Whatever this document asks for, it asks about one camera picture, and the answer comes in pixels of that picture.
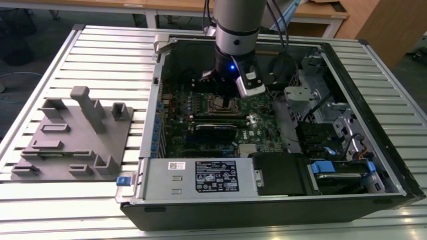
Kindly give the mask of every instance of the motherboard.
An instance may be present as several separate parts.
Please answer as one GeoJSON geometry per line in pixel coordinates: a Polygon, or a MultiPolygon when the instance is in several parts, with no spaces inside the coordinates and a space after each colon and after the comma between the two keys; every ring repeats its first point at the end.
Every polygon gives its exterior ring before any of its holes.
{"type": "Polygon", "coordinates": [[[167,158],[246,158],[255,152],[283,152],[267,93],[251,99],[223,99],[183,87],[166,90],[167,158]]]}

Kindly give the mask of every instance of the blue drive latch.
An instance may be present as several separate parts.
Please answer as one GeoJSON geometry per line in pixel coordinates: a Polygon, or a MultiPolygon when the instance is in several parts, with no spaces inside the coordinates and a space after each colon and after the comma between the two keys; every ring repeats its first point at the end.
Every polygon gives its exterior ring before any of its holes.
{"type": "Polygon", "coordinates": [[[335,173],[335,167],[331,161],[315,161],[311,164],[314,174],[335,173]]]}

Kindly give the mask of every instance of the sticker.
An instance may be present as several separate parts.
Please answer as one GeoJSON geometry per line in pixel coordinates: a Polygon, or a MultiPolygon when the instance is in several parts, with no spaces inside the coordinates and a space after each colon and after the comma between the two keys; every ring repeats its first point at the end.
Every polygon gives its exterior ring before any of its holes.
{"type": "Polygon", "coordinates": [[[170,161],[167,169],[169,170],[186,170],[186,162],[185,161],[170,161]]]}
{"type": "Polygon", "coordinates": [[[331,18],[333,19],[346,19],[347,17],[346,16],[339,16],[339,15],[333,15],[331,18]]]}
{"type": "Polygon", "coordinates": [[[237,161],[197,161],[195,190],[199,193],[239,192],[237,161]]]}
{"type": "Polygon", "coordinates": [[[142,8],[142,4],[123,4],[126,7],[135,7],[135,8],[142,8]]]}

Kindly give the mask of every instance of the gray plastic block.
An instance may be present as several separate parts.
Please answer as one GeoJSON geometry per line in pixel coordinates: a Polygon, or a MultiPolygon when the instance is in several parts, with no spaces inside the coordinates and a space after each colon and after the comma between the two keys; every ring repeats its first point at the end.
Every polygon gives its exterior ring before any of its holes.
{"type": "Polygon", "coordinates": [[[22,158],[27,161],[42,161],[43,157],[41,156],[41,150],[23,150],[21,154],[22,158]]]}
{"type": "Polygon", "coordinates": [[[63,149],[65,143],[61,140],[35,140],[31,147],[34,149],[63,149]]]}
{"type": "Polygon", "coordinates": [[[78,101],[83,115],[89,120],[95,132],[98,134],[103,134],[107,129],[103,123],[103,117],[101,116],[99,111],[97,110],[94,102],[90,98],[90,88],[87,86],[74,86],[70,96],[71,99],[78,101]]]}
{"type": "Polygon", "coordinates": [[[74,157],[81,161],[95,161],[97,153],[91,150],[89,151],[77,151],[74,157]]]}
{"type": "Polygon", "coordinates": [[[101,100],[95,100],[94,106],[101,118],[103,119],[106,117],[106,111],[105,111],[101,100]]]}
{"type": "Polygon", "coordinates": [[[13,168],[13,173],[19,176],[38,176],[39,175],[39,168],[35,167],[31,163],[26,162],[23,164],[17,164],[13,168]]]}
{"type": "MultiPolygon", "coordinates": [[[[85,96],[89,91],[86,88],[81,90],[81,95],[85,96]]],[[[47,99],[46,106],[58,111],[61,118],[43,118],[30,145],[22,151],[17,170],[13,170],[13,180],[115,181],[121,173],[134,109],[119,103],[118,110],[114,110],[114,107],[103,107],[99,101],[89,99],[93,111],[106,128],[105,133],[97,134],[81,106],[62,106],[63,101],[59,100],[47,99]]]]}
{"type": "Polygon", "coordinates": [[[101,155],[97,156],[95,163],[94,163],[94,169],[102,175],[111,175],[118,170],[121,170],[119,165],[117,164],[114,157],[110,156],[107,162],[105,162],[101,155]]]}
{"type": "Polygon", "coordinates": [[[67,132],[70,132],[71,128],[67,123],[54,123],[54,124],[43,125],[41,130],[46,134],[49,134],[49,133],[67,133],[67,132]]]}
{"type": "Polygon", "coordinates": [[[115,102],[111,109],[114,120],[129,121],[131,119],[127,105],[123,102],[115,102]]]}
{"type": "Polygon", "coordinates": [[[75,177],[86,177],[94,174],[94,170],[87,164],[70,164],[69,172],[75,177]]]}
{"type": "Polygon", "coordinates": [[[63,119],[61,115],[61,110],[67,109],[67,106],[65,105],[65,102],[61,98],[47,98],[46,102],[41,108],[43,111],[45,115],[51,119],[51,120],[61,120],[63,119]]]}

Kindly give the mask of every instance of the wooden desk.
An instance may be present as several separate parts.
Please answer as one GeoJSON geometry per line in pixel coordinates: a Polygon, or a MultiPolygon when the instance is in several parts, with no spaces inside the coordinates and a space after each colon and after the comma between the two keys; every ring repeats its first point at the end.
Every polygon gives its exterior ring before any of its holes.
{"type": "MultiPolygon", "coordinates": [[[[145,14],[149,28],[157,29],[159,15],[202,17],[205,0],[0,0],[0,7],[145,14]]],[[[349,16],[337,12],[330,4],[307,2],[298,7],[291,21],[327,25],[323,37],[334,38],[349,16]]]]}

